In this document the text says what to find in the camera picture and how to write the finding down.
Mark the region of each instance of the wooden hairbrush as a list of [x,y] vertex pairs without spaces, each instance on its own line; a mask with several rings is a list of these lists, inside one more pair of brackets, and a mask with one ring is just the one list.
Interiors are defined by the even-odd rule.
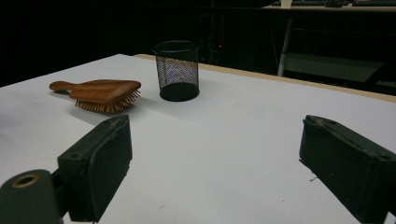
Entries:
[[52,82],[53,91],[70,91],[69,97],[77,100],[76,106],[105,113],[121,111],[139,97],[141,83],[132,80],[101,79],[74,84],[65,81]]

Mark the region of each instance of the black mesh cup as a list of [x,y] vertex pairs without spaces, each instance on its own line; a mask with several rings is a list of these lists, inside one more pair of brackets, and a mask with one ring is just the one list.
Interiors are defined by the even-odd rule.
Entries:
[[198,48],[184,40],[162,42],[154,47],[160,95],[164,100],[182,102],[198,96]]

